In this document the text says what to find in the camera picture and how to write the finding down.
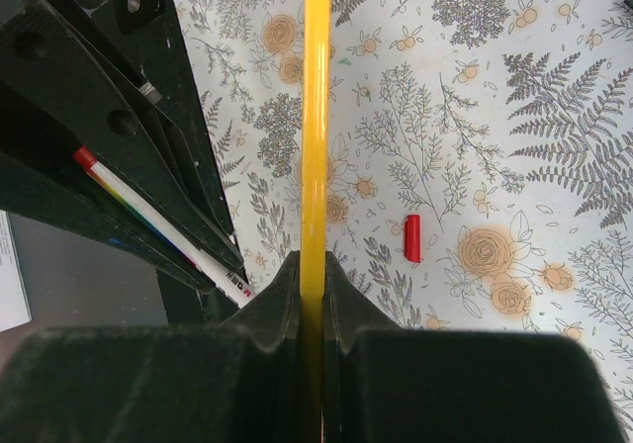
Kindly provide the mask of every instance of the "bolt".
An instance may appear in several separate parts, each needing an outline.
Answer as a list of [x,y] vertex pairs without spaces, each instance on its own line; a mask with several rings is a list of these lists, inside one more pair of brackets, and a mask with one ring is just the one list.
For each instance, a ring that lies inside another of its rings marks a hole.
[[140,0],[128,0],[128,11],[135,13],[140,9]]

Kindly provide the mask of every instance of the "yellow rod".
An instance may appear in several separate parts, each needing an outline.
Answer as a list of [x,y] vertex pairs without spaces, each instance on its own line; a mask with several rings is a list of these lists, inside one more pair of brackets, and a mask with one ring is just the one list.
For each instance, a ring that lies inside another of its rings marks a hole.
[[306,0],[300,293],[303,353],[302,443],[321,434],[323,293],[325,289],[325,203],[329,101],[330,0]]

